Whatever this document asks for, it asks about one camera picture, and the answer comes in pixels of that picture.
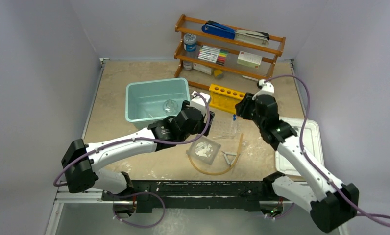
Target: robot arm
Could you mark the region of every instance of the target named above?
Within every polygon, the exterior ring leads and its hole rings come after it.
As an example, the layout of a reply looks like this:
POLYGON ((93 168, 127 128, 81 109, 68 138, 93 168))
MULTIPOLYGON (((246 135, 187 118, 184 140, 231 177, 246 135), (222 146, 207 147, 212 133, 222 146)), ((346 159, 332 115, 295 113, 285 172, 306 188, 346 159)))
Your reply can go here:
POLYGON ((330 185, 333 182, 354 204, 358 204, 359 191, 353 184, 345 185, 325 167, 323 167, 310 151, 306 151, 310 161, 314 163, 331 181, 327 182, 315 170, 303 155, 296 131, 286 122, 280 120, 277 103, 272 96, 274 87, 260 80, 260 88, 255 95, 246 93, 243 100, 236 105, 237 115, 243 119, 253 120, 260 130, 263 140, 274 150, 279 151, 301 174, 308 186, 292 181, 280 172, 270 175, 265 180, 271 182, 270 193, 285 197, 310 213, 312 220, 324 232, 334 228, 356 216, 352 208, 330 185))
MULTIPOLYGON (((199 95, 205 98, 207 104, 210 102, 209 95, 205 93, 199 95)), ((82 139, 73 141, 61 161, 63 167, 85 153, 92 151, 94 153, 65 172, 69 192, 78 193, 89 188, 97 188, 119 194, 132 190, 133 185, 127 173, 112 172, 103 167, 137 154, 174 147, 176 145, 158 142, 182 142, 189 135, 200 134, 206 126, 207 131, 204 135, 207 136, 215 114, 207 113, 204 101, 195 92, 192 96, 190 102, 183 102, 182 110, 177 116, 157 121, 131 135, 100 143, 84 144, 82 139), (209 115, 209 123, 204 123, 206 115, 209 115)))

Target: black base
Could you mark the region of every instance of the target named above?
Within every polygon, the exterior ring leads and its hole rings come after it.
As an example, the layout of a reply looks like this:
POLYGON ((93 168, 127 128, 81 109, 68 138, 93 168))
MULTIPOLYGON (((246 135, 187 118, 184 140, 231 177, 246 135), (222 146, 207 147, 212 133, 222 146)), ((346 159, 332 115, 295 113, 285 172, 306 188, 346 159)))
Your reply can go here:
MULTIPOLYGON (((166 208, 244 209, 261 211, 260 201, 278 201, 279 196, 267 191, 264 181, 154 181, 133 180, 134 193, 153 192, 165 202, 166 208)), ((118 196, 103 193, 103 201, 119 201, 118 196)), ((137 196, 137 213, 150 213, 162 208, 160 201, 150 195, 137 196)))
MULTIPOLYGON (((341 191, 355 205, 358 205, 360 192, 354 184, 342 185, 341 191)), ((322 201, 311 202, 311 218, 316 226, 329 233, 341 224, 357 215, 357 210, 351 207, 338 192, 327 193, 322 201)))
MULTIPOLYGON (((82 139, 71 142, 70 147, 61 160, 62 167, 66 167, 75 159, 85 154, 87 147, 88 145, 84 144, 82 139)), ((65 179, 67 180, 68 191, 70 193, 83 192, 91 188, 96 180, 98 180, 98 176, 91 168, 91 164, 93 163, 94 161, 86 157, 65 171, 65 179)))

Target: teal plastic tub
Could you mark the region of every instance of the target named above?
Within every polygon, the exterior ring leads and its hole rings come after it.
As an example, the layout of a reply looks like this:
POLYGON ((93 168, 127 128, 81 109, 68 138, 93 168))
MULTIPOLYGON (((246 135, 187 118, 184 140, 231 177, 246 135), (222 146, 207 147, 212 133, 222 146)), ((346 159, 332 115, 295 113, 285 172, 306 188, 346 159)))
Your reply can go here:
POLYGON ((185 78, 130 83, 126 88, 126 120, 141 130, 155 121, 177 115, 184 100, 190 100, 185 78))

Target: yellow test tube rack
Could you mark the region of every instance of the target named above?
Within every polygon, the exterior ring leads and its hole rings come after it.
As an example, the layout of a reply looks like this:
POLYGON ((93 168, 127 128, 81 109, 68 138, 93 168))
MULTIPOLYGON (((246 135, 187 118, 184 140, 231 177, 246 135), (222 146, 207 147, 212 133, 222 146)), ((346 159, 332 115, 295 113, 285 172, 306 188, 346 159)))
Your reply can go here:
POLYGON ((245 96, 245 93, 211 84, 209 87, 211 102, 209 106, 232 114, 236 114, 235 105, 245 96))

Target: cable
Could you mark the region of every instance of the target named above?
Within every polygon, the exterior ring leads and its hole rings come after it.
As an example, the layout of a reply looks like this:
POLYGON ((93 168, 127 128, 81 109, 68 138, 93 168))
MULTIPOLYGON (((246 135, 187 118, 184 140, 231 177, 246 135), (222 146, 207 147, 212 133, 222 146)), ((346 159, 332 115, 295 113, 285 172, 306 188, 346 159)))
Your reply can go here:
MULTIPOLYGON (((205 108, 207 110, 206 112, 206 116, 207 116, 207 124, 205 125, 204 129, 202 130, 202 132, 197 135, 195 138, 193 138, 192 140, 190 141, 182 141, 182 142, 171 142, 171 141, 161 141, 161 140, 157 140, 157 139, 151 139, 151 138, 146 138, 146 137, 136 137, 134 138, 135 141, 153 141, 155 143, 162 143, 162 144, 171 144, 171 145, 178 145, 178 144, 188 144, 188 143, 192 143, 194 141, 197 141, 199 138, 201 138, 205 132, 207 131, 208 129, 208 124, 209 124, 209 120, 210 120, 210 115, 209 115, 209 107, 208 107, 208 102, 205 100, 204 97, 202 97, 199 93, 195 93, 196 95, 198 95, 202 101, 204 101, 205 103, 205 108)), ((133 141, 133 139, 125 139, 125 140, 120 140, 120 141, 115 141, 115 142, 112 142, 112 143, 108 143, 100 148, 97 148, 97 149, 94 149, 94 150, 91 150, 90 152, 87 152, 83 155, 81 155, 79 158, 75 159, 74 161, 72 161, 71 163, 69 163, 66 167, 64 167, 62 169, 62 171, 58 174, 58 176, 55 178, 55 180, 53 181, 53 185, 55 187, 59 187, 59 186, 66 186, 67 183, 62 183, 62 184, 59 184, 58 181, 59 179, 61 178, 61 176, 73 165, 77 164, 79 161, 81 161, 82 159, 90 156, 91 154, 94 154, 96 152, 96 150, 100 151, 102 149, 105 149, 105 148, 108 148, 108 147, 111 147, 111 146, 114 146, 114 145, 117 145, 117 144, 120 144, 120 143, 126 143, 126 142, 130 142, 130 141, 133 141)))
POLYGON ((116 214, 116 211, 114 210, 114 205, 113 205, 113 215, 114 215, 113 219, 117 219, 117 220, 119 220, 122 223, 128 224, 128 225, 136 227, 136 228, 148 229, 148 228, 152 228, 152 227, 158 225, 163 220, 163 218, 165 217, 165 213, 166 213, 165 202, 156 193, 153 193, 153 192, 138 192, 138 193, 134 193, 134 194, 126 195, 126 196, 117 196, 117 195, 112 194, 112 193, 110 193, 110 194, 112 196, 118 197, 119 199, 120 198, 134 197, 134 196, 138 196, 138 195, 142 195, 142 194, 149 194, 149 195, 152 195, 152 196, 156 197, 157 199, 159 199, 160 203, 162 204, 162 208, 163 208, 162 216, 160 216, 160 219, 158 221, 156 221, 155 223, 150 224, 150 225, 139 225, 139 224, 134 224, 134 223, 128 222, 126 220, 123 220, 122 218, 120 218, 116 214))
POLYGON ((283 213, 280 216, 275 217, 275 218, 282 219, 283 217, 285 217, 286 215, 288 215, 292 211, 293 207, 294 207, 294 203, 292 203, 292 205, 287 209, 287 211, 285 213, 283 213))
POLYGON ((211 173, 211 172, 207 172, 207 171, 201 170, 192 161, 191 156, 188 153, 187 153, 187 155, 188 155, 188 159, 189 159, 189 162, 191 163, 191 165, 195 168, 195 170, 201 172, 202 174, 205 174, 205 175, 223 175, 223 174, 229 172, 232 168, 235 167, 235 165, 236 165, 236 163, 238 161, 238 157, 240 156, 242 144, 243 144, 243 133, 241 133, 241 136, 240 136, 240 142, 238 143, 238 149, 237 149, 237 156, 235 157, 234 163, 229 168, 227 168, 226 170, 224 170, 222 172, 211 173))
POLYGON ((384 215, 384 214, 374 214, 374 213, 367 213, 365 212, 364 210, 362 210, 361 208, 359 208, 357 205, 355 205, 351 200, 349 200, 345 195, 344 193, 339 189, 338 186, 336 186, 333 181, 331 179, 329 179, 329 177, 320 169, 318 168, 318 166, 316 164, 314 164, 308 154, 306 153, 305 151, 305 148, 304 148, 304 144, 303 144, 303 131, 305 130, 305 124, 306 124, 306 121, 308 120, 308 114, 309 114, 309 110, 310 110, 310 95, 309 95, 309 89, 308 87, 306 86, 306 84, 302 81, 302 79, 298 78, 297 76, 294 76, 294 75, 290 75, 290 74, 285 74, 285 75, 280 75, 280 76, 276 76, 276 77, 272 77, 268 80, 266 80, 266 82, 270 82, 274 79, 277 79, 277 78, 280 78, 280 77, 292 77, 296 80, 298 80, 302 85, 303 87, 305 88, 306 90, 306 96, 307 96, 307 99, 308 99, 308 104, 307 104, 307 108, 306 108, 306 114, 305 114, 305 118, 303 120, 303 124, 302 124, 302 129, 300 130, 300 135, 299 135, 299 143, 300 143, 300 149, 302 150, 303 152, 303 155, 305 156, 306 160, 310 163, 310 165, 313 166, 313 168, 319 172, 319 174, 322 175, 322 177, 324 177, 327 182, 332 185, 332 187, 339 193, 339 195, 341 195, 341 197, 349 204, 351 205, 354 209, 356 209, 357 211, 359 211, 361 214, 358 214, 357 216, 365 216, 369 219, 371 219, 372 221, 376 222, 376 223, 379 223, 381 225, 384 225, 386 227, 390 227, 390 223, 388 222, 385 222, 385 221, 382 221, 380 219, 377 219, 376 217, 378 218, 386 218, 386 219, 390 219, 390 216, 389 215, 384 215))
POLYGON ((278 206, 280 205, 280 203, 283 204, 283 197, 280 197, 280 198, 279 198, 279 201, 277 202, 277 206, 276 206, 276 207, 278 207, 278 206))

